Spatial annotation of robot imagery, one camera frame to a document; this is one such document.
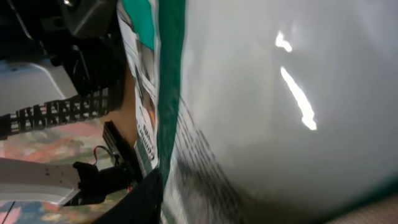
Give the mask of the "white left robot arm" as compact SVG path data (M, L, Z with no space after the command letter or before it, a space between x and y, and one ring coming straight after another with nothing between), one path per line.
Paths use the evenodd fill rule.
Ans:
M1 0L1 114L121 85L116 0Z

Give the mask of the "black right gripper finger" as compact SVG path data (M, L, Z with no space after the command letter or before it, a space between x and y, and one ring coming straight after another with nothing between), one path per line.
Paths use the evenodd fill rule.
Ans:
M163 193L162 174L158 168L153 169L93 224L159 224Z

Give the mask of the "green packaged item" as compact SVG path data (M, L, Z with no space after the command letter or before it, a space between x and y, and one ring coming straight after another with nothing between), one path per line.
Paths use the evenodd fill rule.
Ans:
M396 223L397 2L119 1L162 223Z

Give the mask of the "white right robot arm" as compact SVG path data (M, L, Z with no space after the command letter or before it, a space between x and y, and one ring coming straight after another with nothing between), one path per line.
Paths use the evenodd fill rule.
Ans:
M129 186L133 189L95 223L160 223L164 190L158 169L136 180L124 166L98 170L83 162L53 165L1 159L1 200L5 201L92 205Z

